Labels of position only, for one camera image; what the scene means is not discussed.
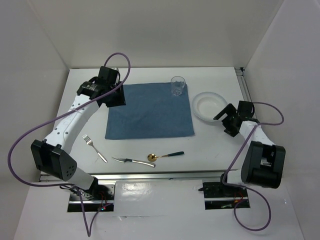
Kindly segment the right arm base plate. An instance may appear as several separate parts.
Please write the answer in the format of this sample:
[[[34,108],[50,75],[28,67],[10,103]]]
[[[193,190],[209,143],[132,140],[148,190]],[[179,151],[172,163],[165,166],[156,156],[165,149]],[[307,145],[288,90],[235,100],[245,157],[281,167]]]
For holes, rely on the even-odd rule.
[[[206,210],[250,208],[248,192],[245,189],[225,186],[221,182],[203,182],[198,189],[203,193]]]

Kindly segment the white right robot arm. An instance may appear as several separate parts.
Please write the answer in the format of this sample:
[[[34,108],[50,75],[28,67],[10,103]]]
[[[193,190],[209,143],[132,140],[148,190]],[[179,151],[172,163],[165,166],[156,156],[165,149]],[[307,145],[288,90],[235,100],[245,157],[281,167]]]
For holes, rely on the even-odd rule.
[[[280,122],[260,122],[254,118],[255,106],[264,105],[273,108],[280,115]],[[282,180],[286,149],[272,142],[262,126],[279,126],[284,123],[283,113],[275,106],[265,102],[240,100],[238,107],[227,104],[213,119],[221,120],[224,132],[231,137],[240,134],[244,142],[227,170],[222,174],[218,190],[223,196],[230,196],[236,188],[255,185],[263,188],[277,189]],[[234,183],[228,175],[245,147],[248,147],[242,167],[234,174],[241,183]]]

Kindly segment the gold spoon green handle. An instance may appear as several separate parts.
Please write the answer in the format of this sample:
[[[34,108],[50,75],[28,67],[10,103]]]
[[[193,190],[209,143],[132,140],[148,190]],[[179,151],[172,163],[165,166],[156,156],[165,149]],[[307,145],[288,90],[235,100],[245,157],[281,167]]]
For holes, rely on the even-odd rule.
[[[182,156],[184,155],[185,152],[184,151],[178,151],[178,152],[174,152],[174,153],[169,153],[169,154],[166,154],[166,155],[161,155],[161,156],[157,156],[155,154],[149,154],[147,156],[147,160],[149,162],[155,162],[157,159],[160,159],[160,158],[166,158],[166,157],[175,157],[175,156]]]

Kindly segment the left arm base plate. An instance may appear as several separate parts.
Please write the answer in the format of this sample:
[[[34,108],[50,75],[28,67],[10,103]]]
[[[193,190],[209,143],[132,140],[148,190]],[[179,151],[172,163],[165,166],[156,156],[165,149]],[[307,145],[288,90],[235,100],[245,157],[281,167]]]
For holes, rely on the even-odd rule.
[[[86,213],[97,212],[100,208],[102,208],[102,212],[113,212],[114,211],[114,197],[116,190],[115,182],[107,182],[105,184],[107,188],[107,192],[99,192],[97,197],[92,197],[85,193],[83,190],[80,190],[84,210]],[[75,189],[72,189],[69,194],[68,213],[80,213],[82,212],[81,201],[79,194]]]

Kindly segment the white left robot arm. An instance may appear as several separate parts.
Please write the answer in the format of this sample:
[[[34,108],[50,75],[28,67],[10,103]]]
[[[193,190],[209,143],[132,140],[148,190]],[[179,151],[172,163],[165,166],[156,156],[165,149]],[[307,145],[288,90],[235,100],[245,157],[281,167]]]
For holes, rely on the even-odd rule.
[[[83,82],[68,110],[55,129],[42,141],[34,140],[31,152],[38,170],[75,185],[88,200],[108,194],[108,188],[98,179],[80,169],[70,156],[73,144],[90,117],[106,105],[108,108],[125,105],[124,88],[117,68],[102,66],[98,76]]]

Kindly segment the blue cloth placemat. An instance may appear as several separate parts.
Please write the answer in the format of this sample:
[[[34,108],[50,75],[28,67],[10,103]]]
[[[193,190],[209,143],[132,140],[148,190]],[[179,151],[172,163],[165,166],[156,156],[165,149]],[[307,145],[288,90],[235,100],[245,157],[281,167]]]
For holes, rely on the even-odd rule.
[[[108,110],[105,139],[136,140],[194,136],[188,87],[181,95],[169,82],[123,85],[126,104]]]

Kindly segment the clear drinking glass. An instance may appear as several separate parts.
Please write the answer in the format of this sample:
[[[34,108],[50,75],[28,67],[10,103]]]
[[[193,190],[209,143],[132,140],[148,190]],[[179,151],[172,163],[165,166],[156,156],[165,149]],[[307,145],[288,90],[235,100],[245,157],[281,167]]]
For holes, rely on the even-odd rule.
[[[184,91],[186,81],[182,76],[174,76],[170,80],[170,85],[171,85],[171,93],[174,96],[180,96]]]

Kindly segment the white plate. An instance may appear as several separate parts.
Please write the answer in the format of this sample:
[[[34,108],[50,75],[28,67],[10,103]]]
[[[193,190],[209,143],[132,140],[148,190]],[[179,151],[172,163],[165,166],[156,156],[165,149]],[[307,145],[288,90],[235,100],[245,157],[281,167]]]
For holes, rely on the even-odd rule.
[[[219,114],[228,102],[224,97],[215,92],[201,92],[197,94],[191,103],[192,112],[200,120],[208,123],[218,122],[214,117]]]

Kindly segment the silver fork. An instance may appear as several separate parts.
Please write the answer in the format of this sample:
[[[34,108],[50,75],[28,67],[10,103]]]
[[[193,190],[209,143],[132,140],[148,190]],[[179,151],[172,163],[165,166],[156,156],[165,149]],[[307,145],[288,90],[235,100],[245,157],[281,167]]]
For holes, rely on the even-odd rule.
[[[95,147],[92,139],[88,136],[88,135],[83,135],[82,138],[84,139],[84,141],[86,142],[86,144],[88,146],[91,146],[95,152],[97,153],[97,155],[99,156],[99,158],[104,162],[104,163],[108,163],[108,160],[104,157],[104,155]]]

